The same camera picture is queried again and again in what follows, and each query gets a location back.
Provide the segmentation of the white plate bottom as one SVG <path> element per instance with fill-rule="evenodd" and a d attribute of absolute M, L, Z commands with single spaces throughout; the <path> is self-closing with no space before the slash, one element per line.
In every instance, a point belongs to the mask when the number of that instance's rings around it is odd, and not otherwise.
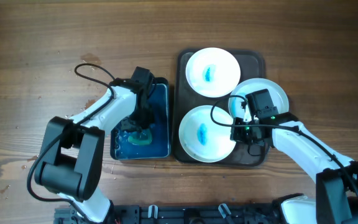
<path fill-rule="evenodd" d="M 203 105 L 193 108 L 181 120 L 178 137 L 184 151 L 193 159 L 212 163 L 225 159 L 234 150 L 231 129 L 216 124 L 233 122 L 231 115 L 219 107 Z"/>

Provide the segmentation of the light blue plate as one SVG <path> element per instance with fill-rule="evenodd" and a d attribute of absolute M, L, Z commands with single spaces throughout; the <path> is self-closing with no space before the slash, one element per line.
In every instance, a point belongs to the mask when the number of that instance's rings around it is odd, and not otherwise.
<path fill-rule="evenodd" d="M 275 82 L 264 78 L 251 78 L 238 84 L 232 91 L 231 95 L 239 95 L 245 97 L 249 93 L 268 89 L 273 105 L 277 107 L 278 114 L 289 112 L 290 104 L 284 90 Z M 245 109 L 241 107 L 241 98 L 230 98 L 228 101 L 229 113 L 233 118 L 243 118 L 245 122 L 250 122 L 252 116 L 249 107 Z"/>

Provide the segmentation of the green yellow sponge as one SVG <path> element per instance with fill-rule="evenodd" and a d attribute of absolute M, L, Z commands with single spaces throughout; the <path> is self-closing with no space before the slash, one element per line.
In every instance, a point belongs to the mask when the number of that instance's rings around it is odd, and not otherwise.
<path fill-rule="evenodd" d="M 130 133 L 128 142 L 136 146 L 146 146 L 152 143 L 152 133 L 150 129 L 144 129 Z"/>

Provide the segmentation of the white plate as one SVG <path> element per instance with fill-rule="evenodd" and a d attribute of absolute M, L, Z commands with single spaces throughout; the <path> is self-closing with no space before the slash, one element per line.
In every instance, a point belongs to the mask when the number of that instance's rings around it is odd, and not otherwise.
<path fill-rule="evenodd" d="M 238 85 L 241 68 L 233 54 L 209 47 L 190 57 L 185 76 L 190 87 L 198 94 L 219 98 L 231 93 Z"/>
<path fill-rule="evenodd" d="M 184 151 L 193 159 L 212 163 L 225 159 L 234 150 L 231 129 L 216 124 L 233 122 L 231 115 L 219 107 L 203 105 L 193 108 L 181 120 L 178 137 Z"/>

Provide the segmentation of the white plate top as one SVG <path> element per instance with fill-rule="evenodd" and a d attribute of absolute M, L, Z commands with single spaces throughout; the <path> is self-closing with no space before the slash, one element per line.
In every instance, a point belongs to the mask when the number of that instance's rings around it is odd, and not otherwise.
<path fill-rule="evenodd" d="M 190 87 L 198 94 L 219 98 L 231 93 L 238 85 L 241 68 L 233 54 L 209 47 L 190 57 L 185 76 Z"/>

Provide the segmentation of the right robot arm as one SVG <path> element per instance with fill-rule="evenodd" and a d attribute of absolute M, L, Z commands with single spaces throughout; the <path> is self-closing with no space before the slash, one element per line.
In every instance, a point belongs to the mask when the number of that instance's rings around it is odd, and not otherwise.
<path fill-rule="evenodd" d="M 358 161 L 312 135 L 291 113 L 279 113 L 268 90 L 240 98 L 245 118 L 234 118 L 231 139 L 267 143 L 295 161 L 316 184 L 316 197 L 278 204 L 283 223 L 358 223 Z"/>

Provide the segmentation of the black water basin tray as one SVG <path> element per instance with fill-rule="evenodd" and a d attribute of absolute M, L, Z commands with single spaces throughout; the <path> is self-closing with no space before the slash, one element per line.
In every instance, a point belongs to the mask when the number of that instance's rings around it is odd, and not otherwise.
<path fill-rule="evenodd" d="M 115 160 L 160 159 L 171 153 L 169 84 L 154 79 L 145 108 L 124 118 L 111 131 L 110 155 Z"/>

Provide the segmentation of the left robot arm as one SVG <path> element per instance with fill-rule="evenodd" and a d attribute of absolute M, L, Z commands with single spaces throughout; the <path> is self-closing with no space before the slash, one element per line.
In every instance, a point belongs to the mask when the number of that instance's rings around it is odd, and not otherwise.
<path fill-rule="evenodd" d="M 32 189 L 45 187 L 68 202 L 86 223 L 117 223 L 114 205 L 98 188 L 105 137 L 119 126 L 128 133 L 141 133 L 154 121 L 148 103 L 154 75 L 136 67 L 130 78 L 113 78 L 95 105 L 63 119 L 54 117 L 45 130 L 40 154 L 27 176 L 33 198 L 47 202 Z"/>

